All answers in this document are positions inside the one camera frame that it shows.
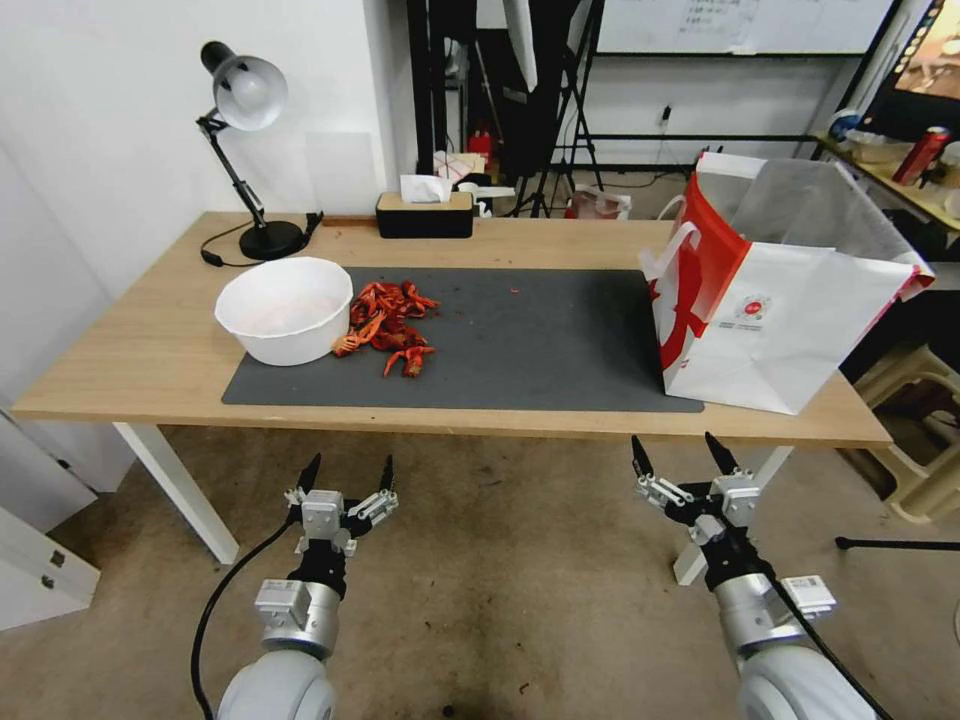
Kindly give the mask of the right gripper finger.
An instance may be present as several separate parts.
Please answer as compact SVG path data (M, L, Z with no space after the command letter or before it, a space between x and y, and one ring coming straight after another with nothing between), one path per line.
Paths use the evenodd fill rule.
M652 463L636 435L631 436L632 467L636 476L635 492L649 504L665 510L668 507L693 507L694 496L656 475Z
M754 492L755 478L740 466L732 451L712 433L705 433L708 450L719 469L711 482L712 492Z

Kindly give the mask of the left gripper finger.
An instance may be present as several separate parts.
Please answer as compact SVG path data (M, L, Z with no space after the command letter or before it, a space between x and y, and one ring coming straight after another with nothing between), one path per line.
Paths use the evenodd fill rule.
M317 453L300 471L294 487L284 493L289 506L301 505L307 495L314 489L321 462L322 454Z
M378 490L364 500L352 505L347 511L347 517L355 519L357 522L378 524L392 514L398 505L399 499L395 491L394 457L389 454L385 460Z

